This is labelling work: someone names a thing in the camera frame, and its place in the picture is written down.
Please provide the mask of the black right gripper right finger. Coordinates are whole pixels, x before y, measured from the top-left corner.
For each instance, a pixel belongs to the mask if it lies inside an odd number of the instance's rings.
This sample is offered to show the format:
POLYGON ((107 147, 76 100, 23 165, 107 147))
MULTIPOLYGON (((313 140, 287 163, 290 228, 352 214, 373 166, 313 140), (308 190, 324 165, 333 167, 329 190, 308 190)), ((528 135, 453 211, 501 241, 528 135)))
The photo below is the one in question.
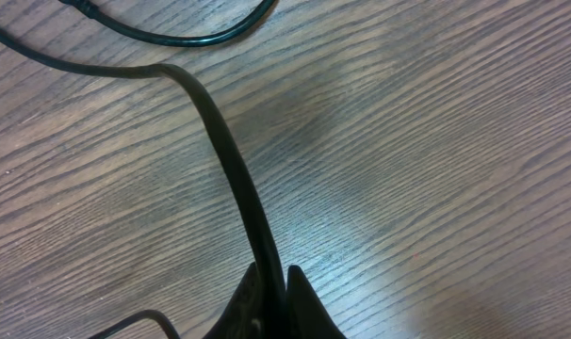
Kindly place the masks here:
POLYGON ((345 339, 299 266, 287 271, 290 335, 296 339, 345 339))

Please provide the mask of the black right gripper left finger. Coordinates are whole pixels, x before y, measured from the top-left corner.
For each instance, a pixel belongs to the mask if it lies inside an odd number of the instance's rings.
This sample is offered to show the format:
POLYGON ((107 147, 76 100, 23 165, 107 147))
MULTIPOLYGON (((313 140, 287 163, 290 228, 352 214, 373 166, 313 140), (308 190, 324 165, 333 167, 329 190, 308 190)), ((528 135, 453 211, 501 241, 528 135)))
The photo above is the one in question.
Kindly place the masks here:
POLYGON ((260 339, 264 337, 263 286, 256 264, 248 266, 217 323, 204 339, 260 339))

